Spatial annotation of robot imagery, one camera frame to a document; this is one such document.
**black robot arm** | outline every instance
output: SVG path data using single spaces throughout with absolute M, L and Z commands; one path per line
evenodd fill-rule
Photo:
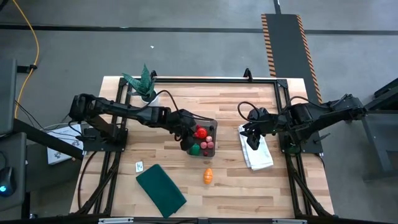
M 339 121 L 360 119 L 366 109 L 358 98 L 345 95 L 340 100 L 321 105 L 308 102 L 286 106 L 279 114 L 270 114 L 265 108 L 254 108 L 250 111 L 247 124 L 241 134 L 248 137 L 247 143 L 257 150 L 261 135 L 283 133 L 289 137 L 291 146 L 299 146 L 310 136 Z
M 109 124 L 101 114 L 110 114 L 122 118 L 134 119 L 150 128 L 163 128 L 174 134 L 176 141 L 181 140 L 181 149 L 186 151 L 193 142 L 192 127 L 196 125 L 192 114 L 187 110 L 171 112 L 164 106 L 144 106 L 142 108 L 109 101 L 105 98 L 89 94 L 80 94 L 74 97 L 69 117 L 74 121 L 86 121 L 98 130 L 101 137 L 107 142 L 117 141 L 121 131 L 116 124 Z

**green cloth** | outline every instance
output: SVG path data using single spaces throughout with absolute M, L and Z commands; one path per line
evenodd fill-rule
M 136 177 L 164 218 L 168 218 L 187 202 L 180 189 L 159 164 L 153 165 Z

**butcher block tabletop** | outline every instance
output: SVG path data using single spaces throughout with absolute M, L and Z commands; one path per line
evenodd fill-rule
M 120 77 L 104 77 L 100 97 L 115 100 Z M 307 97 L 301 78 L 288 78 L 290 97 Z M 112 216 L 161 217 L 144 189 L 136 181 L 136 162 L 144 163 L 144 170 L 159 164 L 180 189 L 187 202 L 171 217 L 218 218 L 293 218 L 292 198 L 284 155 L 277 136 L 268 134 L 266 143 L 274 165 L 253 171 L 247 168 L 238 135 L 238 126 L 245 124 L 237 112 L 241 101 L 249 101 L 258 108 L 277 113 L 274 87 L 271 84 L 250 83 L 157 83 L 157 91 L 168 90 L 178 107 L 192 113 L 214 118 L 218 122 L 216 154 L 212 159 L 189 156 L 182 151 L 174 136 L 160 128 L 148 128 L 137 121 L 127 120 L 128 139 L 122 153 L 114 193 Z M 175 110 L 167 94 L 159 96 L 160 106 Z M 130 104 L 142 106 L 139 96 Z M 241 106 L 244 115 L 252 109 Z M 111 122 L 111 117 L 103 115 Z M 82 168 L 87 161 L 85 156 Z M 81 201 L 86 202 L 98 185 L 104 153 L 97 153 L 83 177 Z M 302 155 L 308 188 L 326 211 L 333 213 L 328 184 L 321 160 L 313 154 Z M 213 170 L 210 185 L 203 183 L 203 173 Z M 304 211 L 302 191 L 298 191 L 300 208 Z M 103 206 L 108 188 L 104 191 Z M 77 211 L 77 187 L 71 212 Z

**gray floor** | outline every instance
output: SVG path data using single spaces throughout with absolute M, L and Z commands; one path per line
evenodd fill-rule
M 272 0 L 19 2 L 34 24 L 75 26 L 261 28 L 260 14 L 274 12 Z M 394 0 L 280 0 L 280 5 L 282 13 L 300 14 L 305 29 L 398 29 Z M 10 4 L 0 12 L 0 22 L 24 21 Z M 60 121 L 73 95 L 98 94 L 103 76 L 138 74 L 143 63 L 159 75 L 238 77 L 250 67 L 257 77 L 269 76 L 262 34 L 40 31 L 37 35 L 39 69 L 25 89 L 22 105 L 43 125 Z M 398 77 L 398 36 L 307 39 L 324 101 L 352 93 L 366 103 L 372 92 Z M 14 57 L 21 64 L 32 63 L 35 56 L 29 31 L 0 30 L 0 49 L 0 58 Z M 18 76 L 19 86 L 24 78 Z M 322 145 L 335 213 L 397 223 L 397 181 L 362 181 L 363 175 L 377 171 L 362 124 L 338 123 L 322 133 L 331 133 Z M 43 216 L 68 213 L 75 182 L 36 192 L 32 210 Z

